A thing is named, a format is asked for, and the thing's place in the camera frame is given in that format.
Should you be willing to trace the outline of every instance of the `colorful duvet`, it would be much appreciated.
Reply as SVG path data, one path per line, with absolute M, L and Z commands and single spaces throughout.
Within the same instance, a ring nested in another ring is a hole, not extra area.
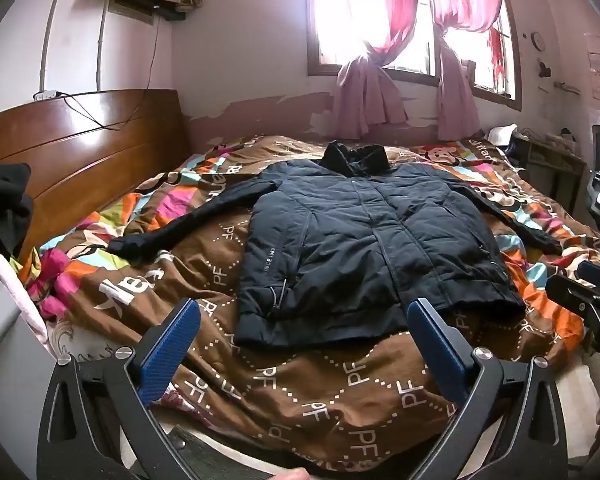
M 83 359 L 133 345 L 180 298 L 196 299 L 202 326 L 162 404 L 188 412 L 217 431 L 288 450 L 323 468 L 372 468 L 439 434 L 456 410 L 438 394 L 408 332 L 377 344 L 319 351 L 238 348 L 233 340 L 235 291 L 249 228 L 247 209 L 215 218 L 149 263 L 128 262 L 105 250 L 111 238 L 160 228 L 268 164 L 321 158 L 324 146 L 256 137 L 192 158 L 45 244 L 42 259 L 30 259 L 21 277 L 29 285 L 35 281 L 32 294 L 41 309 L 63 319 L 60 332 L 76 326 L 97 334 L 96 348 L 78 357 Z M 548 300 L 544 285 L 556 272 L 573 277 L 580 261 L 600 264 L 596 234 L 522 181 L 487 142 L 386 151 L 392 162 L 435 164 L 469 181 L 507 214 L 560 240 L 561 256 L 546 256 L 485 215 L 526 301 L 526 314 L 494 323 L 457 311 L 447 322 L 474 346 L 487 346 L 502 359 L 528 361 L 543 355 L 555 367 L 563 366 L 580 343 L 583 327 L 579 317 Z M 58 335 L 52 341 L 57 346 Z

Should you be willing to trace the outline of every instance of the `peeling paint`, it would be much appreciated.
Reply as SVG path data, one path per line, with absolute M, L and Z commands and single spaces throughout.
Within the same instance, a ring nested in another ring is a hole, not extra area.
M 416 100 L 403 98 L 404 102 Z M 239 137 L 257 134 L 325 140 L 330 138 L 331 107 L 333 96 L 329 92 L 238 101 L 231 103 L 214 117 L 189 118 L 187 135 L 193 148 L 201 152 L 210 144 L 230 142 Z M 363 141 L 393 146 L 416 146 L 436 141 L 436 118 L 418 118 L 413 113 L 410 118 L 418 126 L 412 126 L 408 122 L 378 124 L 371 128 Z

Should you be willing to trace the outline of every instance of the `black cloth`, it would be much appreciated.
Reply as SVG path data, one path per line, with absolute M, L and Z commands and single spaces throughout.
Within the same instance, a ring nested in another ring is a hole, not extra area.
M 28 164 L 0 164 L 0 254 L 17 256 L 27 235 L 33 201 L 24 191 L 31 175 Z
M 406 330 L 404 308 L 506 316 L 525 304 L 480 210 L 525 243 L 559 243 L 428 164 L 391 167 L 382 146 L 332 142 L 321 161 L 277 162 L 167 226 L 110 241 L 123 258 L 170 249 L 227 208 L 253 206 L 238 282 L 238 344 L 314 346 Z

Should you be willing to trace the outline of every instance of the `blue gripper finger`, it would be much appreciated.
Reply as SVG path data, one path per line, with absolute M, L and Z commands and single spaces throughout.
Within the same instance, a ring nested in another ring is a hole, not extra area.
M 424 298 L 411 303 L 406 315 L 411 336 L 440 393 L 447 400 L 463 404 L 471 392 L 471 371 L 475 370 L 472 346 Z
M 581 262 L 577 270 L 578 278 L 600 289 L 600 266 L 591 262 Z
M 131 367 L 137 378 L 138 397 L 145 407 L 165 393 L 199 329 L 198 304 L 186 299 L 140 340 Z

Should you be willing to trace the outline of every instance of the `metal bolt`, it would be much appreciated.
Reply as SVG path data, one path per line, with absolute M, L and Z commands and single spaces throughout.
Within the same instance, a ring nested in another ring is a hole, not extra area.
M 71 362 L 71 355 L 69 354 L 62 354 L 59 358 L 58 358 L 58 364 L 60 366 L 65 366 L 67 364 L 69 364 Z
M 544 357 L 534 357 L 534 364 L 539 368 L 548 368 L 549 361 Z
M 493 352 L 491 350 L 489 350 L 488 348 L 485 348 L 484 346 L 478 346 L 478 348 L 476 348 L 474 350 L 474 355 L 478 359 L 482 359 L 483 361 L 488 361 L 489 359 L 491 359 L 493 357 Z
M 128 346 L 120 347 L 116 350 L 116 359 L 127 359 L 133 352 Z

